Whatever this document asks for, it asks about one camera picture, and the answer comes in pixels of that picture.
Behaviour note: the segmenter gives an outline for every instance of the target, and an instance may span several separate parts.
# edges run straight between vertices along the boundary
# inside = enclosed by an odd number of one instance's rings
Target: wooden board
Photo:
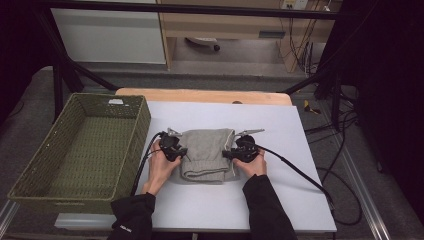
[[[149,101],[292,105],[289,95],[283,93],[121,88],[116,95],[143,95]]]

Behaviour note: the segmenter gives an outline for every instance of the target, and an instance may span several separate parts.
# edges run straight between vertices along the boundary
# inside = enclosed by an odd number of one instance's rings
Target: white tabletop
[[[148,106],[152,121],[146,145],[154,134],[168,127],[179,132],[218,128],[241,132],[264,128],[265,132],[252,135],[257,144],[284,156],[320,182],[296,107],[155,101],[149,101]],[[266,153],[265,159],[268,176],[295,231],[336,231],[324,194],[272,154]],[[147,173],[148,164],[138,192]],[[157,196],[152,216],[155,230],[249,231],[249,212],[242,192],[247,178],[243,173],[222,185],[193,184],[178,179],[173,174]],[[59,214],[55,226],[70,230],[110,230],[114,221],[113,215]]]

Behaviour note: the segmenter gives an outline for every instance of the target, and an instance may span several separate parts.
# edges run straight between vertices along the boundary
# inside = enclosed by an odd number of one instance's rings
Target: gray towel
[[[234,141],[233,129],[200,129],[182,133],[180,144],[188,148],[182,159],[181,177],[194,182],[224,182],[238,175],[232,161],[222,157]]]

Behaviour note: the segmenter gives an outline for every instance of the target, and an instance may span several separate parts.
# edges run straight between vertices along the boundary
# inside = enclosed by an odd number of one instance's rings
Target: basket rim
[[[98,93],[73,93],[68,101],[66,102],[65,106],[63,107],[62,111],[60,112],[59,116],[56,118],[56,121],[53,123],[53,125],[51,126],[49,132],[47,133],[46,137],[43,139],[43,141],[41,142],[40,146],[38,147],[38,149],[35,151],[35,153],[33,154],[33,156],[31,157],[31,160],[28,162],[27,166],[25,167],[25,169],[22,171],[22,173],[19,175],[19,177],[17,178],[17,180],[15,181],[15,183],[13,184],[12,188],[9,190],[7,197],[10,200],[65,200],[65,201],[110,201],[113,200],[115,198],[115,194],[117,191],[117,184],[119,183],[119,181],[121,180],[122,177],[122,171],[123,171],[123,167],[125,164],[125,161],[122,161],[122,163],[120,164],[120,169],[118,172],[118,177],[115,179],[114,185],[113,185],[113,190],[111,191],[111,196],[109,198],[90,198],[90,199],[82,199],[82,198],[48,198],[48,197],[25,197],[25,196],[16,196],[15,195],[15,190],[16,190],[16,186],[18,185],[18,183],[21,181],[21,179],[23,178],[23,176],[25,174],[28,173],[28,171],[30,171],[30,168],[32,167],[33,162],[36,160],[36,156],[37,154],[41,151],[42,147],[44,146],[45,141],[47,141],[47,139],[51,136],[51,134],[53,133],[53,129],[56,127],[58,123],[57,120],[61,119],[62,115],[64,114],[64,110],[69,108],[70,102],[75,99],[78,98],[78,96],[99,96],[99,97],[109,97],[110,99],[128,99],[128,98],[138,98],[141,99],[141,104],[140,107],[138,108],[138,112],[137,112],[137,117],[135,118],[136,121],[138,121],[140,119],[140,113],[142,111],[142,106],[144,103],[147,103],[146,97],[143,95],[111,95],[111,94],[98,94]],[[132,131],[131,131],[131,138],[129,139],[129,142],[131,142],[134,138],[134,133],[136,130],[136,126],[134,124]],[[129,147],[130,145],[128,144],[126,150],[125,150],[125,156],[124,159],[126,158],[128,152],[129,152]]]

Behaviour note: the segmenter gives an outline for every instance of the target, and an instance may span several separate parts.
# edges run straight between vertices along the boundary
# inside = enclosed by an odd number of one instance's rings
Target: human hand
[[[149,192],[156,196],[163,184],[171,176],[172,171],[181,164],[181,157],[178,156],[174,162],[168,161],[160,149],[159,140],[156,140],[150,151],[152,152],[152,157],[149,158],[149,178],[143,185],[141,193]]]
[[[259,149],[259,154],[256,156],[253,161],[250,163],[245,163],[240,161],[237,158],[233,159],[233,163],[241,168],[248,178],[251,178],[253,175],[266,175],[266,161],[264,159],[265,151],[263,149]]]

